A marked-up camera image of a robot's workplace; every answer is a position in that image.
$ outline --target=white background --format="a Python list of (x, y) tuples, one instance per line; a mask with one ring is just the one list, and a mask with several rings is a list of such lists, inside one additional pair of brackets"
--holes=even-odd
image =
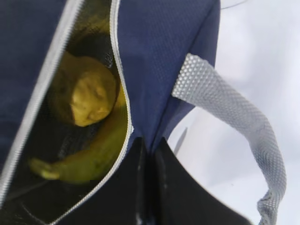
[[(271, 122), (288, 179), (277, 225), (300, 225), (300, 1), (248, 0), (223, 9), (216, 69)], [(211, 194), (258, 224), (256, 202), (267, 185), (246, 139), (196, 108), (171, 134), (171, 147), (185, 127), (180, 162)]]

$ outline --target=banana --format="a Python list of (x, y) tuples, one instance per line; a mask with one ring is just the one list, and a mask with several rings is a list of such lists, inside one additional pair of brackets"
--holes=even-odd
[(127, 124), (127, 107), (121, 87), (112, 112), (86, 149), (53, 164), (33, 158), (29, 160), (29, 167), (47, 180), (73, 184), (99, 180), (109, 172), (117, 159), (125, 140)]

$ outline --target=gray handle strap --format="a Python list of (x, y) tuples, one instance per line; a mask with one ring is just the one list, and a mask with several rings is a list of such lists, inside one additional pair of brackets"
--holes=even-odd
[(258, 202), (259, 225), (275, 225), (286, 189), (285, 166), (273, 129), (261, 111), (227, 84), (205, 60), (186, 56), (172, 95), (210, 112), (243, 134), (269, 190)]

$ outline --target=zipper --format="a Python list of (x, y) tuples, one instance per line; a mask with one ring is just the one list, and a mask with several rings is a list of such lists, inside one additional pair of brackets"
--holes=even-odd
[[(57, 26), (53, 40), (49, 47), (49, 51), (45, 58), (42, 69), (40, 71), (37, 84), (34, 88), (24, 118), (22, 120), (21, 126), (18, 130), (15, 141), (10, 149), (9, 155), (6, 159), (4, 168), (2, 170), (2, 174), (0, 177), (0, 208), (4, 202), (6, 193), (8, 191), (8, 187), (12, 181), (14, 171), (16, 169), (18, 160), (21, 156), (23, 147), (30, 134), (31, 128), (37, 117), (38, 111), (41, 107), (46, 92), (50, 86), (55, 71), (59, 66), (61, 56), (63, 54), (65, 46), (68, 43), (68, 38), (72, 32), (73, 26), (76, 22), (77, 16), (79, 15), (84, 2), (85, 0), (67, 0), (66, 2), (62, 16), (60, 18), (60, 22)], [(122, 69), (120, 52), (119, 52), (119, 43), (117, 37), (119, 7), (120, 7), (120, 0), (112, 0), (111, 11), (110, 11), (110, 35), (111, 35), (112, 50), (118, 68), (121, 85), (123, 86), (124, 89), (126, 105), (127, 105), (128, 125), (127, 125), (127, 133), (126, 133), (125, 141), (123, 143), (123, 147), (120, 151), (120, 154), (116, 162), (114, 163), (114, 165), (112, 166), (108, 174), (82, 200), (80, 200), (76, 205), (74, 205), (61, 217), (59, 217), (58, 219), (50, 223), (50, 225), (57, 224), (65, 216), (67, 216), (73, 210), (77, 209), (80, 205), (82, 205), (90, 197), (92, 197), (118, 169), (127, 152), (127, 145), (128, 145), (129, 137), (133, 131), (133, 127), (131, 122), (129, 96), (125, 84), (125, 78), (123, 75), (123, 69)]]
[(120, 154), (110, 169), (110, 171), (107, 173), (107, 175), (82, 199), (80, 200), (77, 204), (75, 204), (72, 208), (70, 208), (66, 213), (64, 213), (61, 217), (56, 219), (54, 222), (50, 223), (49, 225), (55, 225), (57, 224), (60, 220), (62, 220), (65, 216), (70, 214), (72, 211), (76, 210), (79, 206), (84, 204), (89, 198), (91, 198), (114, 174), (114, 172), (119, 168), (121, 162), (123, 161), (126, 152), (127, 152), (127, 145), (129, 141), (129, 137), (132, 133), (133, 126), (131, 123), (131, 114), (130, 114), (130, 104), (129, 104), (129, 96), (125, 84), (125, 78), (123, 75), (123, 67), (121, 63), (121, 58), (120, 58), (120, 52), (119, 52), (119, 42), (118, 42), (118, 15), (119, 15), (119, 7), (120, 7), (120, 0), (112, 0), (111, 4), (111, 11), (110, 11), (110, 36), (111, 36), (111, 43), (112, 43), (112, 51), (113, 55), (115, 57), (116, 65), (118, 68), (119, 76), (120, 76), (120, 81), (121, 85), (123, 86), (124, 93), (125, 93), (125, 99), (126, 99), (126, 105), (127, 105), (127, 132), (126, 132), (126, 137), (125, 141), (123, 143), (123, 147), (120, 151)]
[(0, 208), (14, 175), (15, 168), (27, 141), (31, 128), (36, 120), (38, 111), (49, 88), (55, 70), (59, 65), (63, 49), (67, 44), (80, 8), (84, 0), (68, 0), (55, 31), (53, 40), (46, 55), (44, 64), (39, 73), (37, 84), (27, 105), (14, 143), (9, 151), (0, 177)]

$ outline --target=lunch bag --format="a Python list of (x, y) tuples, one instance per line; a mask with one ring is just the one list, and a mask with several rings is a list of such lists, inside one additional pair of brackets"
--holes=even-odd
[[(248, 140), (269, 188), (260, 225), (275, 225), (284, 163), (268, 119), (214, 69), (219, 15), (218, 0), (0, 1), (0, 223), (251, 224), (202, 188), (167, 144), (198, 106)], [(114, 139), (122, 147), (100, 179), (80, 184), (29, 167), (32, 157), (80, 154), (112, 117), (84, 127), (55, 117), (47, 98), (65, 51), (104, 65), (125, 99), (116, 118), (126, 129)]]

